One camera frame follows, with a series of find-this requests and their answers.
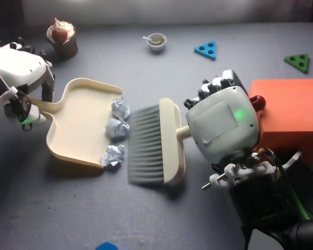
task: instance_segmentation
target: blue object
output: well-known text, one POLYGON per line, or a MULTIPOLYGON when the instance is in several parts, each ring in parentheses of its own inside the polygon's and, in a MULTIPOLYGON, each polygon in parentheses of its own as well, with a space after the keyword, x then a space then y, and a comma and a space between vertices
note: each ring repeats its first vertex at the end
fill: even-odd
POLYGON ((215 41, 212 41, 210 43, 205 43, 205 44, 195 47, 194 52, 202 56, 205 56, 208 59, 215 60, 215 56, 216 56, 215 41))
POLYGON ((106 241, 95 248, 95 250, 118 250, 118 247, 106 241))

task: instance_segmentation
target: cupcake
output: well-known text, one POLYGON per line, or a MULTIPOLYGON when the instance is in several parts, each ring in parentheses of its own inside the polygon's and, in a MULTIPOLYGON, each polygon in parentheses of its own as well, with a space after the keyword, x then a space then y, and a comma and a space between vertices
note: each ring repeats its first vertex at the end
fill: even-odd
POLYGON ((76 31, 68 22, 53 19, 51 26, 47 29, 46 38, 56 52, 65 58, 71 58, 78 52, 76 31))

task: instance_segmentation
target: cupcake frosting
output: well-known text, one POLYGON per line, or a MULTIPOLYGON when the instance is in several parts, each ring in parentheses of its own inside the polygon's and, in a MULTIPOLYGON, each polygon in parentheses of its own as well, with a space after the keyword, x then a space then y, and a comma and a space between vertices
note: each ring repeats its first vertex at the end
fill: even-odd
POLYGON ((55 18, 55 23, 51 25, 46 32, 46 37, 51 40, 51 42, 56 43, 52 38, 52 31, 55 29, 65 29, 67 31, 67 39, 65 42, 68 42, 71 37, 74 35, 74 27, 71 23, 59 21, 57 18, 55 18))

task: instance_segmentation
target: green wire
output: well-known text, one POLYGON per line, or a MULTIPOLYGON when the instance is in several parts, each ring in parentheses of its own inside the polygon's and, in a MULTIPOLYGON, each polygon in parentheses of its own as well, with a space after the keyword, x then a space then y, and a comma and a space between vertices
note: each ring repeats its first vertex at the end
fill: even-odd
POLYGON ((298 196, 297 196, 297 193, 294 191, 293 186, 292 186, 290 180, 289 180, 288 177, 287 177, 287 174, 286 174, 286 172, 285 172, 285 169, 283 168, 283 166, 282 166, 280 163, 277 163, 277 162, 275 162, 275 163, 276 163, 277 167, 279 168, 279 170, 280 170, 280 172, 281 172, 281 175, 282 175, 282 177, 284 178, 288 189, 289 189, 290 192, 291 192, 292 198, 293 198, 293 200, 294 200, 294 202, 295 202, 295 205, 296 205, 296 207, 297 207, 297 210, 298 210, 299 215, 301 216, 301 218, 302 218, 303 220, 309 220, 310 217, 308 216, 308 213, 306 212, 306 210, 304 209, 302 203, 300 202, 300 200, 299 200, 299 198, 298 198, 298 196))

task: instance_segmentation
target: triangle with holes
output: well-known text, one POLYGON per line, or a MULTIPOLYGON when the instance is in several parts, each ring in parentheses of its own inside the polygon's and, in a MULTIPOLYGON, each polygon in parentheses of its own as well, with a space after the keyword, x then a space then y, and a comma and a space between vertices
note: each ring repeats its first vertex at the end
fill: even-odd
POLYGON ((195 47, 194 52, 202 56, 205 56, 208 59, 215 60, 215 56, 216 56, 215 41, 212 41, 210 43, 205 43, 205 44, 195 47))
POLYGON ((290 64, 295 69, 299 70, 300 72, 307 74, 308 69, 308 54, 299 54, 293 56, 285 56, 284 62, 290 64))

